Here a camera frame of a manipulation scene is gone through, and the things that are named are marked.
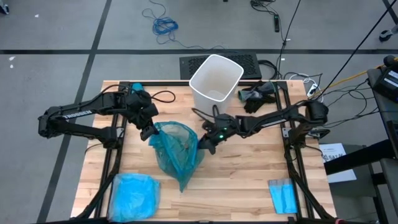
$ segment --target white plastic bin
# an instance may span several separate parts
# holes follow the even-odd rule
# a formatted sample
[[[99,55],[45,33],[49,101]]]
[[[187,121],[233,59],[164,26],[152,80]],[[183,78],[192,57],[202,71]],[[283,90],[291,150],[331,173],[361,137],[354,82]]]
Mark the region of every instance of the white plastic bin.
[[[213,105],[217,105],[220,114],[225,113],[242,75],[243,68],[237,63],[210,55],[189,80],[195,108],[213,114]]]

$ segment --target butcher block tabletop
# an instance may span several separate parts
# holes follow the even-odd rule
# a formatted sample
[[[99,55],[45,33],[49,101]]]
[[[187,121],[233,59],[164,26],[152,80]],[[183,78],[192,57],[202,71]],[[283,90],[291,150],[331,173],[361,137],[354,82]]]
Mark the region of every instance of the butcher block tabletop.
[[[121,81],[104,81],[102,89],[119,82]],[[307,99],[303,81],[286,82],[292,104]],[[159,110],[159,115],[153,117],[154,122],[178,121],[192,128],[199,138],[205,133],[201,128],[203,121],[191,110],[193,98],[189,86],[151,85],[144,86],[144,89],[151,95],[161,90],[170,90],[176,96],[173,103],[154,100]],[[117,90],[118,88],[114,87],[108,91]],[[282,92],[280,94],[284,108],[284,97]],[[164,93],[157,95],[157,98],[171,100],[172,96]],[[276,104],[263,105],[252,115],[260,116],[276,110]],[[248,115],[238,97],[233,98],[227,113]],[[103,128],[111,126],[111,122],[112,116],[95,115],[93,126]],[[289,177],[279,125],[264,128],[246,139],[233,136],[216,147],[215,155],[206,150],[204,160],[183,193],[179,191],[178,182],[159,169],[154,149],[148,146],[148,140],[141,141],[139,133],[133,124],[127,124],[119,172],[147,174],[160,182],[159,209],[154,217],[148,220],[286,221],[287,217],[295,216],[275,213],[267,183],[268,180]],[[87,147],[98,143],[98,140],[90,140]],[[315,139],[307,139],[307,145],[319,147]],[[82,212],[99,189],[105,153],[106,150],[101,145],[87,151],[71,217]],[[303,148],[302,157],[309,189],[326,211],[336,216],[320,152],[308,147]],[[298,194],[303,217],[306,217],[304,196],[301,190],[298,190]],[[104,195],[102,217],[106,216],[108,199],[109,189]]]

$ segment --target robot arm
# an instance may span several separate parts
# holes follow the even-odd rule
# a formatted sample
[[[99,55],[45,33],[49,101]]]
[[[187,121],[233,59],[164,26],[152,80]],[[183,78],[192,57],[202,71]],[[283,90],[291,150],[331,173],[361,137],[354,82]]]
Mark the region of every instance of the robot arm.
[[[305,107],[305,114],[299,113],[299,108]],[[290,129],[285,137],[285,158],[290,178],[302,189],[302,192],[309,199],[313,208],[322,219],[332,219],[326,210],[320,205],[311,191],[305,185],[301,176],[295,170],[292,156],[290,155],[291,147],[301,147],[305,145],[305,136],[308,132],[317,126],[324,125],[327,122],[328,108],[319,101],[304,100],[283,110],[262,115],[260,117],[253,116],[236,116],[235,118],[227,114],[214,114],[214,123],[206,120],[202,127],[207,131],[199,140],[199,149],[209,149],[211,154],[216,152],[216,146],[226,141],[229,137],[237,134],[242,138],[252,136],[258,133],[262,128],[277,125],[286,121],[298,121],[300,124],[296,128]]]
[[[305,107],[305,115],[299,113],[300,107]],[[237,134],[242,138],[258,133],[262,128],[277,125],[286,121],[298,121],[300,125],[289,131],[289,141],[295,143],[303,141],[305,135],[314,127],[327,122],[328,108],[319,101],[304,100],[288,108],[275,111],[260,117],[235,116],[228,114],[214,114],[215,122],[206,120],[202,128],[207,131],[199,141],[199,149],[209,149],[211,154],[216,152],[215,147],[222,141]]]
[[[150,95],[143,90],[128,95],[125,91],[101,92],[90,101],[66,106],[52,106],[39,117],[39,134],[45,138],[52,138],[61,134],[98,139],[105,148],[117,147],[117,128],[93,128],[69,122],[69,119],[79,118],[90,114],[112,115],[120,114],[129,123],[141,129],[141,139],[145,141],[157,130],[152,117],[159,114]]]

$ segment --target coiled blue cable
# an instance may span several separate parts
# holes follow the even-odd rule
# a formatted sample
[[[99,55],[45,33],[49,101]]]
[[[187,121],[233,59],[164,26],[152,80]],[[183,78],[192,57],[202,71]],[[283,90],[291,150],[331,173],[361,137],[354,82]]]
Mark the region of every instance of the coiled blue cable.
[[[214,46],[214,47],[212,47],[210,49],[205,49],[204,47],[202,47],[200,45],[193,45],[193,46],[183,45],[179,40],[175,39],[174,32],[178,29],[178,23],[175,22],[170,17],[164,17],[166,15],[166,12],[167,12],[166,11],[166,7],[163,4],[161,4],[161,3],[153,2],[151,0],[149,0],[149,2],[151,2],[152,4],[160,5],[164,9],[162,15],[160,15],[159,17],[156,17],[154,12],[153,12],[153,10],[150,9],[150,8],[146,8],[146,9],[142,10],[142,12],[141,12],[142,16],[154,20],[153,25],[152,25],[152,31],[156,35],[156,42],[158,44],[166,44],[168,42],[176,42],[176,43],[179,43],[182,47],[185,47],[186,49],[200,48],[200,49],[202,49],[204,51],[207,51],[207,50],[212,50],[212,49],[215,49],[216,47],[219,47],[219,48],[221,48],[223,50],[226,50],[223,46],[220,46],[220,45]],[[151,13],[151,15],[146,16],[144,14],[146,11],[149,11]],[[168,36],[168,39],[166,41],[164,41],[164,42],[161,42],[161,41],[159,41],[159,37],[161,37],[163,35]]]

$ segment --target blue packaged item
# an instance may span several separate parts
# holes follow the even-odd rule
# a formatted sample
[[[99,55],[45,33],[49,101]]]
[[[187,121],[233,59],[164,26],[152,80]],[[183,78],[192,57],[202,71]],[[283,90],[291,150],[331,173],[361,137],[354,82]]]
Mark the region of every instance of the blue packaged item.
[[[291,179],[268,180],[268,186],[276,214],[297,212]]]
[[[156,213],[160,183],[145,174],[118,174],[113,180],[108,220],[131,222]]]
[[[183,192],[194,171],[205,156],[198,151],[198,136],[188,126],[175,122],[158,122],[159,134],[153,134],[149,145],[156,151],[159,168],[176,178]]]

